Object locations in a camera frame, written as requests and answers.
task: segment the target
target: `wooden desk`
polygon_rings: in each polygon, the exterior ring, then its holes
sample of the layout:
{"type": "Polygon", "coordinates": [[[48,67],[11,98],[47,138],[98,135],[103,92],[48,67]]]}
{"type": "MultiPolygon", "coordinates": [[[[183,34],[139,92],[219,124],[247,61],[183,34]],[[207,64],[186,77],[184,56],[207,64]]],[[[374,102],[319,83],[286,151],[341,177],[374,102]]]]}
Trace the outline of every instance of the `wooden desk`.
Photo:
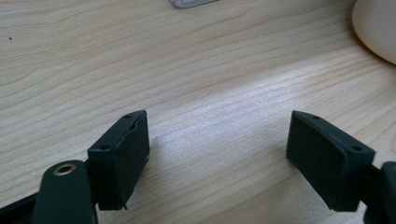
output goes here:
{"type": "Polygon", "coordinates": [[[285,159],[291,110],[396,160],[396,66],[355,36],[348,0],[0,3],[0,206],[123,114],[147,109],[150,161],[100,223],[361,223],[285,159]]]}

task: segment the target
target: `white cup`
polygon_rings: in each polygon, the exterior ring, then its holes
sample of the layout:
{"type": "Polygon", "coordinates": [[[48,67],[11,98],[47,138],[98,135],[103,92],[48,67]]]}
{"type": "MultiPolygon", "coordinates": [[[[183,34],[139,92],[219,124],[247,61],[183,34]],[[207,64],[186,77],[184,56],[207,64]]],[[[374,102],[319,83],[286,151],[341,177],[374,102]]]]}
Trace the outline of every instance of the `white cup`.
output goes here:
{"type": "Polygon", "coordinates": [[[396,0],[357,0],[352,22],[370,50],[396,64],[396,0]]]}

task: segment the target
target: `clamp jaw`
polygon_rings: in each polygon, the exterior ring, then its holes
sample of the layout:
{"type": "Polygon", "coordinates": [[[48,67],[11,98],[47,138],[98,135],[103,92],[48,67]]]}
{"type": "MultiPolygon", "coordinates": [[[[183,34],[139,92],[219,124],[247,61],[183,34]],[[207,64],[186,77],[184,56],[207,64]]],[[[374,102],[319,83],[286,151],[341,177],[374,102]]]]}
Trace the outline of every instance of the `clamp jaw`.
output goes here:
{"type": "Polygon", "coordinates": [[[98,223],[100,210],[120,210],[149,160],[146,111],[119,119],[89,149],[88,159],[63,161],[43,175],[40,190],[0,209],[2,223],[98,223]]]}
{"type": "Polygon", "coordinates": [[[287,158],[318,195],[337,212],[367,205],[365,223],[396,224],[396,162],[381,170],[372,165],[375,151],[325,119],[293,111],[287,158]]]}

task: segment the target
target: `white object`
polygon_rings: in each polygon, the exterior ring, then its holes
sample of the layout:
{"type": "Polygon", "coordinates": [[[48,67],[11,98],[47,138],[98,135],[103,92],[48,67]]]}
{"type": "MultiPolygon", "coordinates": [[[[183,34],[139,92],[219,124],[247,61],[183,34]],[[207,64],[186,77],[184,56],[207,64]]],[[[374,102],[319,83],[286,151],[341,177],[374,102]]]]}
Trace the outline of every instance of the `white object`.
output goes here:
{"type": "Polygon", "coordinates": [[[197,7],[206,3],[215,2],[218,0],[170,0],[175,7],[187,8],[197,7]]]}
{"type": "Polygon", "coordinates": [[[396,0],[357,0],[352,22],[370,50],[396,64],[396,0]]]}

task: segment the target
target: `metal screw hole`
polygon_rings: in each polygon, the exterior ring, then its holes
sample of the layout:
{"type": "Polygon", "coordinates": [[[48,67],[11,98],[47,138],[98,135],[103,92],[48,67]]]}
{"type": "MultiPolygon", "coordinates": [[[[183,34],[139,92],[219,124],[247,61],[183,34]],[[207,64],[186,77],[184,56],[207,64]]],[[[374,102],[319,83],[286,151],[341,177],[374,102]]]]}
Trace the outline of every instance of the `metal screw hole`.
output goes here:
{"type": "Polygon", "coordinates": [[[54,175],[68,175],[76,170],[75,164],[66,164],[55,169],[54,175]]]}

